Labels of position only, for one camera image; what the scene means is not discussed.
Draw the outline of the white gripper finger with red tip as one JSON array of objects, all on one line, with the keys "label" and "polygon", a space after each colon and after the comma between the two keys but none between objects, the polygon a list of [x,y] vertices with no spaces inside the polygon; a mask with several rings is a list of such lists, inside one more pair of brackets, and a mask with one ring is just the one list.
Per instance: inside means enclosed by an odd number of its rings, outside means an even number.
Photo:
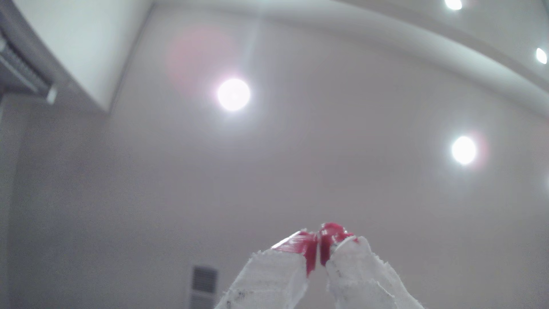
[{"label": "white gripper finger with red tip", "polygon": [[364,236],[337,223],[324,223],[319,230],[319,253],[336,308],[424,308]]},{"label": "white gripper finger with red tip", "polygon": [[318,235],[300,230],[251,255],[215,308],[295,308],[315,269]]}]

